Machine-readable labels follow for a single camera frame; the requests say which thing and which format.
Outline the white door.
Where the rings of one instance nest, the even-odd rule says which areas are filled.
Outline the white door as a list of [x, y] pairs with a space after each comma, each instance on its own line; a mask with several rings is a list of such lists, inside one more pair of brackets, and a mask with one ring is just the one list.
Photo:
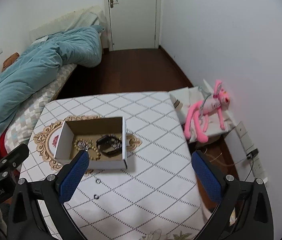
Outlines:
[[105, 0], [110, 51], [157, 49], [161, 0]]

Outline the black smart watch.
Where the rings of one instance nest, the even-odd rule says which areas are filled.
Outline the black smart watch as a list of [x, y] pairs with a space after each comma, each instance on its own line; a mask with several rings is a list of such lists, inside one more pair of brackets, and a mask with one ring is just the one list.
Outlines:
[[107, 157], [122, 153], [123, 142], [113, 134], [104, 135], [96, 142], [97, 149]]

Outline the red blanket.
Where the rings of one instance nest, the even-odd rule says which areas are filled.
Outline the red blanket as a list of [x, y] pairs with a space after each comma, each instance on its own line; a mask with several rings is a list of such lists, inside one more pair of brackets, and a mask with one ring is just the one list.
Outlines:
[[7, 151], [5, 149], [5, 139], [6, 131], [3, 132], [3, 134], [0, 136], [0, 159], [5, 157], [7, 155]]

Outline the black plug charger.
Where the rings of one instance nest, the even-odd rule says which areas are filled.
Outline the black plug charger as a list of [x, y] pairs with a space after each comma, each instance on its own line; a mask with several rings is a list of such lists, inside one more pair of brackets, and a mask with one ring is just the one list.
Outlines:
[[247, 154], [247, 159], [253, 159], [255, 156], [257, 156], [259, 153], [259, 150], [257, 148], [251, 150], [248, 154]]

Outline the pink panther plush toy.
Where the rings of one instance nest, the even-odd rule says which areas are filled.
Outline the pink panther plush toy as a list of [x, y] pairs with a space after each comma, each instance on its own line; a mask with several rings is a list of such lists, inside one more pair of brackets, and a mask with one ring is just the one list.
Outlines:
[[214, 113], [217, 113], [220, 129], [225, 131], [223, 111], [228, 109], [229, 105], [229, 94], [222, 87], [222, 81], [216, 80], [213, 94], [190, 106], [184, 125], [186, 140], [191, 139], [191, 122], [193, 121], [196, 140], [201, 143], [208, 142], [209, 138], [205, 133], [209, 126], [209, 116]]

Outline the teal duvet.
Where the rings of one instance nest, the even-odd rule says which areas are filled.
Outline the teal duvet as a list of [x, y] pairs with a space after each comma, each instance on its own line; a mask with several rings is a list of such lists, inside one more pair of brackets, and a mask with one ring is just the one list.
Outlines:
[[65, 64], [95, 67], [101, 62], [101, 25], [58, 33], [31, 45], [0, 74], [0, 136], [22, 102], [56, 79]]

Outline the checkered bed mattress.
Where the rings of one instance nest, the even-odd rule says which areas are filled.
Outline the checkered bed mattress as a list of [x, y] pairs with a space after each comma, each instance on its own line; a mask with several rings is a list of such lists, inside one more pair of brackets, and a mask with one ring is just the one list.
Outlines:
[[44, 107], [57, 98], [75, 68], [76, 64], [61, 66], [53, 82], [22, 102], [4, 136], [4, 147], [8, 153], [18, 145], [28, 143]]

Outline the wall power strip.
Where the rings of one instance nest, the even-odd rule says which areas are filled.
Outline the wall power strip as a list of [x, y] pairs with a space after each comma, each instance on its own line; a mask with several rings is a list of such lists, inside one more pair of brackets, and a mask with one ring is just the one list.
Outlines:
[[257, 148], [255, 144], [252, 142], [251, 137], [249, 135], [248, 130], [245, 128], [244, 124], [242, 121], [240, 121], [236, 127], [235, 127], [235, 132], [238, 135], [238, 138], [240, 140], [241, 146], [244, 150], [245, 153], [245, 159], [250, 165], [250, 171], [249, 175], [245, 176], [248, 178], [251, 174], [253, 174], [254, 178], [261, 178], [263, 181], [267, 180], [267, 174], [265, 172], [265, 169], [263, 168], [259, 153], [257, 156], [255, 156], [253, 159], [247, 159], [247, 154]]

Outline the white cardboard box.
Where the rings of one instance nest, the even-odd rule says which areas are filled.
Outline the white cardboard box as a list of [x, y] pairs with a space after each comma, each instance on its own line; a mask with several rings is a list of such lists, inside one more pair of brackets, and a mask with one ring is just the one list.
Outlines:
[[[113, 134], [123, 142], [122, 153], [107, 157], [97, 149], [96, 142], [104, 135]], [[64, 121], [56, 141], [54, 159], [69, 163], [80, 150], [88, 152], [90, 170], [126, 170], [126, 122], [123, 116]]]

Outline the white patterned tablecloth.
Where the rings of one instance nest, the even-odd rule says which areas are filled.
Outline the white patterned tablecloth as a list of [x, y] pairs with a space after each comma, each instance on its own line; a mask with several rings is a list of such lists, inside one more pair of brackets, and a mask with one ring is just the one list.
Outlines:
[[53, 161], [64, 120], [123, 116], [126, 170], [84, 176], [65, 204], [88, 239], [194, 239], [204, 225], [198, 184], [183, 130], [167, 92], [84, 96], [48, 103], [29, 141], [21, 177], [57, 173]]

